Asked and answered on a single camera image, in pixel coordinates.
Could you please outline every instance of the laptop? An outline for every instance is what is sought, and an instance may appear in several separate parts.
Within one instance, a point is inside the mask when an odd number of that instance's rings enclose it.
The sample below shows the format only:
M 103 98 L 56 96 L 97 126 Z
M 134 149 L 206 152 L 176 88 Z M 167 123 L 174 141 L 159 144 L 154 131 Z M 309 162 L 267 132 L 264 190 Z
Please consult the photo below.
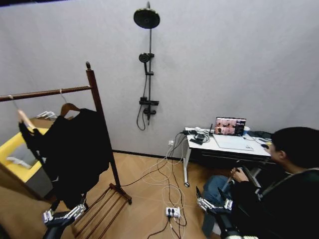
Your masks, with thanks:
M 243 138 L 246 119 L 217 117 L 214 138 L 220 148 L 254 151 Z

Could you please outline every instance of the blue jeans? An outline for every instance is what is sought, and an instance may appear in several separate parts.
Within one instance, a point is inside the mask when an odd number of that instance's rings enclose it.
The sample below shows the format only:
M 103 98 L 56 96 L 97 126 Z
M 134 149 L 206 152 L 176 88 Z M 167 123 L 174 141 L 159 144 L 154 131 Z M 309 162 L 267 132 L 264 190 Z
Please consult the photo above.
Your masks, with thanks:
M 221 175 L 210 177 L 204 185 L 203 198 L 212 204 L 223 205 L 224 202 L 217 188 L 220 188 L 228 197 L 231 197 L 230 187 L 228 184 L 226 185 L 227 179 L 227 177 Z M 205 213 L 202 230 L 206 237 L 210 237 L 215 222 L 214 216 Z

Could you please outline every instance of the desk drawer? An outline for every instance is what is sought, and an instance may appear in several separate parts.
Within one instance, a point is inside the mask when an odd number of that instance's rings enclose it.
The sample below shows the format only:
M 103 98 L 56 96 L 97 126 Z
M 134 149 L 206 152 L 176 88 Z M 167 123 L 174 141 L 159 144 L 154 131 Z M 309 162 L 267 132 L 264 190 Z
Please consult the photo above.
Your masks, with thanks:
M 251 154 L 243 154 L 243 153 L 231 153 L 231 152 L 222 152 L 222 151 L 212 151 L 212 150 L 202 150 L 202 149 L 192 149 L 192 154 L 190 156 L 191 159 L 198 160 L 240 160 L 252 163 L 266 163 L 266 164 L 275 164 L 270 161 L 270 157 L 266 156 L 256 156 Z

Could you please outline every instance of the laptop screen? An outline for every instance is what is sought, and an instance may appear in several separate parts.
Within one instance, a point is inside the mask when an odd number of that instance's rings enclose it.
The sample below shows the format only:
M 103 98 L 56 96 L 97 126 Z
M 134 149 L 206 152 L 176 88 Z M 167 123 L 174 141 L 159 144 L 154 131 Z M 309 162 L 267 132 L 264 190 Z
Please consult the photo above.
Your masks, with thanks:
M 246 119 L 216 118 L 214 134 L 243 136 Z

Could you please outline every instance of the black hair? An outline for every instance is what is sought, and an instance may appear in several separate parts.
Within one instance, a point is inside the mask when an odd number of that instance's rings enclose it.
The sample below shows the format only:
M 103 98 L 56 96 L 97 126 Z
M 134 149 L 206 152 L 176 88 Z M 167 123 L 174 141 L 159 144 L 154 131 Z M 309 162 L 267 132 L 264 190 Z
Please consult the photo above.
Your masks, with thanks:
M 272 134 L 276 151 L 282 150 L 296 166 L 303 168 L 319 167 L 317 140 L 319 130 L 308 127 L 291 127 Z

